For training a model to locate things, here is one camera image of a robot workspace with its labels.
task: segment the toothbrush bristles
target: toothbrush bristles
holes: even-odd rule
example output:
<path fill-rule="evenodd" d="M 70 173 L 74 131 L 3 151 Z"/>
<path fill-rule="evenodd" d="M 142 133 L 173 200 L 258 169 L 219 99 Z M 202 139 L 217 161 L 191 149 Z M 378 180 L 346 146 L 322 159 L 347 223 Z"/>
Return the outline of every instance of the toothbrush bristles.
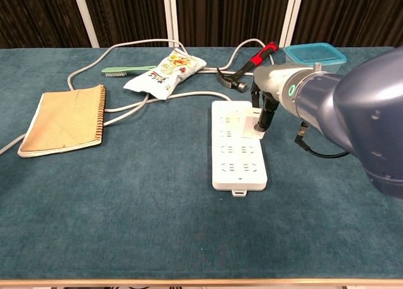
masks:
<path fill-rule="evenodd" d="M 109 72 L 105 73 L 106 77 L 124 77 L 127 75 L 127 72 Z"/>

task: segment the hammer head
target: hammer head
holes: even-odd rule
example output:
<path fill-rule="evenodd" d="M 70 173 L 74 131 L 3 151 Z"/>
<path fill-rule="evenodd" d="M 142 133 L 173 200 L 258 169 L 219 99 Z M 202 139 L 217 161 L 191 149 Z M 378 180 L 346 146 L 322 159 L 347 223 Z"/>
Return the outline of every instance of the hammer head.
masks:
<path fill-rule="evenodd" d="M 241 93 L 246 92 L 247 84 L 244 82 L 237 82 L 231 76 L 225 76 L 217 69 L 217 79 L 219 83 L 225 86 L 227 89 L 237 89 Z"/>

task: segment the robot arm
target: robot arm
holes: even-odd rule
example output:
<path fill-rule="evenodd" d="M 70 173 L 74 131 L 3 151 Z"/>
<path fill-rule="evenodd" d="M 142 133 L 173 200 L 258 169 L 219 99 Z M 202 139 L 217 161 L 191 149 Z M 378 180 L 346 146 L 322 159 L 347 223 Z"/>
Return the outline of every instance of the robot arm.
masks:
<path fill-rule="evenodd" d="M 379 190 L 403 198 L 403 47 L 344 77 L 323 72 L 320 65 L 258 67 L 252 89 L 261 90 L 264 100 L 256 130 L 269 128 L 281 103 L 356 156 Z"/>

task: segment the power strip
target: power strip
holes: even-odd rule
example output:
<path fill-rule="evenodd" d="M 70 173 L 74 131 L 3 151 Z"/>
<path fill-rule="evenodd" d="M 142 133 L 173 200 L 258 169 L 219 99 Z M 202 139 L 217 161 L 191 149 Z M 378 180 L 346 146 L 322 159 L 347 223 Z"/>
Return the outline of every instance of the power strip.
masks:
<path fill-rule="evenodd" d="M 252 108 L 248 101 L 212 103 L 212 173 L 216 190 L 232 196 L 266 187 L 267 174 L 259 139 L 242 138 L 243 113 Z"/>

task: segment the plastic container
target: plastic container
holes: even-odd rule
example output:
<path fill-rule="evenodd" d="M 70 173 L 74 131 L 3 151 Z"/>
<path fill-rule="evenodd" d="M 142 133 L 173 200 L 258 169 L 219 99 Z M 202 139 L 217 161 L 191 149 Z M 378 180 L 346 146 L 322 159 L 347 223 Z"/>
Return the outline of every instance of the plastic container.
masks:
<path fill-rule="evenodd" d="M 322 70 L 337 73 L 347 57 L 328 43 L 307 43 L 284 48 L 287 63 L 304 64 L 313 67 L 316 62 L 322 64 Z"/>

